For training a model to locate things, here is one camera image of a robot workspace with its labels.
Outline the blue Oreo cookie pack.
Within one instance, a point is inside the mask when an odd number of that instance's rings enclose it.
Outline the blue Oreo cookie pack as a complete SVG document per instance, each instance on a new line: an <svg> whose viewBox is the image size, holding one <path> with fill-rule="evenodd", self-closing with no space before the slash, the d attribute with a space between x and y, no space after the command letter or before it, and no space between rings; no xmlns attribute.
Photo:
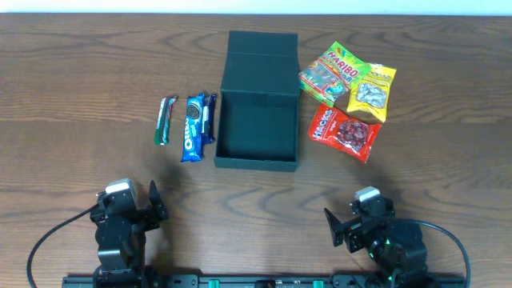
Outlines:
<svg viewBox="0 0 512 288"><path fill-rule="evenodd" d="M199 162L202 160L202 112L205 95L187 99L186 117L181 162Z"/></svg>

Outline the dark blue snack bar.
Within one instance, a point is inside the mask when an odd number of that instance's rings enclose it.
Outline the dark blue snack bar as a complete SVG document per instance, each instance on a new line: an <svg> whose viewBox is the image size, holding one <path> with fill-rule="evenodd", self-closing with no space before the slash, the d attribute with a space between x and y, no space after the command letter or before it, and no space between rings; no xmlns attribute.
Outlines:
<svg viewBox="0 0 512 288"><path fill-rule="evenodd" d="M212 144L214 142L214 111L216 107L217 95L212 94L205 98L202 112L202 144Z"/></svg>

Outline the red Hacks candy bag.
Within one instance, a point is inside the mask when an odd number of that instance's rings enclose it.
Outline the red Hacks candy bag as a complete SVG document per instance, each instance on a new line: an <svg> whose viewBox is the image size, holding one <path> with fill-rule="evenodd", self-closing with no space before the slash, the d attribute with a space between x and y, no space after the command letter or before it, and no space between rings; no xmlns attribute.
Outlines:
<svg viewBox="0 0 512 288"><path fill-rule="evenodd" d="M336 107L321 104L308 129L311 140L349 154L366 163L381 124L367 124Z"/></svg>

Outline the yellow candy bag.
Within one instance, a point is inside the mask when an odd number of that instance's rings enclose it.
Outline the yellow candy bag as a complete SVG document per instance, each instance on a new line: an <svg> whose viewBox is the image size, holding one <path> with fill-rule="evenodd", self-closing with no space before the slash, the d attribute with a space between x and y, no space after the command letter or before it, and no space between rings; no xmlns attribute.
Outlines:
<svg viewBox="0 0 512 288"><path fill-rule="evenodd" d="M368 74L350 91L346 111L368 112L380 122L385 122L390 88L397 70L376 63L371 63L370 66Z"/></svg>

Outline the green Haribo gummy bag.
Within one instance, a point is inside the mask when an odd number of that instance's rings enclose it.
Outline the green Haribo gummy bag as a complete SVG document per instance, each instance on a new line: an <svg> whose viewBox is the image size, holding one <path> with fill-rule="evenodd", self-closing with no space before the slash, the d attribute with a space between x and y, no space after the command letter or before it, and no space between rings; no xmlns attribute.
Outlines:
<svg viewBox="0 0 512 288"><path fill-rule="evenodd" d="M333 107L370 72L371 65L334 42L299 74L299 87L310 96Z"/></svg>

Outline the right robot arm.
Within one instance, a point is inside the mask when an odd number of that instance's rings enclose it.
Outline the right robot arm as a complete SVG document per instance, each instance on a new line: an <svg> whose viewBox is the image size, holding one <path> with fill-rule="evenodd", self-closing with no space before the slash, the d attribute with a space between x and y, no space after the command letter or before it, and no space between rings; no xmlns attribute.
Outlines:
<svg viewBox="0 0 512 288"><path fill-rule="evenodd" d="M334 246L345 243L350 253L366 250L378 271L353 287L412 287L428 283L427 249L417 224L400 222L393 202L381 195L350 204L356 218L341 222L324 209Z"/></svg>

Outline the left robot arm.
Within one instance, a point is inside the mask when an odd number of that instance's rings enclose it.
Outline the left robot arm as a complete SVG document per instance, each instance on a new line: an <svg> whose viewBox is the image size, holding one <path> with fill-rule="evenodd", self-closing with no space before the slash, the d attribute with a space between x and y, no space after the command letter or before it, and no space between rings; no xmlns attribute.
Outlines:
<svg viewBox="0 0 512 288"><path fill-rule="evenodd" d="M94 287L156 287L158 277L145 264L146 232L168 219L167 208L155 182L149 186L149 203L136 204L136 193L128 178L111 182L97 194L90 212L96 225L100 267L94 272Z"/></svg>

